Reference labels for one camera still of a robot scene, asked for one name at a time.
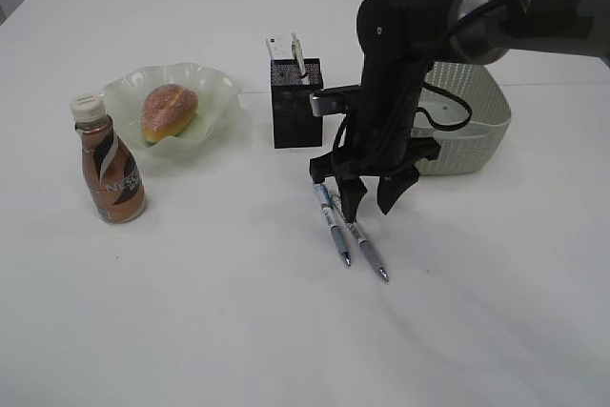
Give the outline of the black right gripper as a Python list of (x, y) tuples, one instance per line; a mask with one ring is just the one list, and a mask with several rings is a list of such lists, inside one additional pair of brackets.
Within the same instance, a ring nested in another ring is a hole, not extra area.
[(310, 161), (315, 183), (334, 177), (347, 223), (356, 221), (358, 206), (368, 192), (361, 176), (380, 176), (376, 201), (388, 214), (402, 194), (419, 180), (411, 171), (421, 159), (435, 160), (438, 143), (432, 137), (413, 138), (411, 129), (425, 86), (428, 61), (400, 63), (374, 71), (367, 63), (357, 108), (344, 118), (328, 153)]

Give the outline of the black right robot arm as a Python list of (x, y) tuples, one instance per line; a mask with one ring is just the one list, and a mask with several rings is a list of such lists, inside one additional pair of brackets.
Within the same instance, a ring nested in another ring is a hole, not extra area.
[(329, 153), (310, 174), (333, 177), (348, 222), (378, 181), (376, 201), (388, 213), (419, 177), (417, 163), (440, 146), (411, 130), (437, 62), (487, 65), (509, 50), (605, 57), (609, 0), (363, 0), (356, 32), (364, 61), (358, 85), (316, 92), (313, 104), (343, 114)]

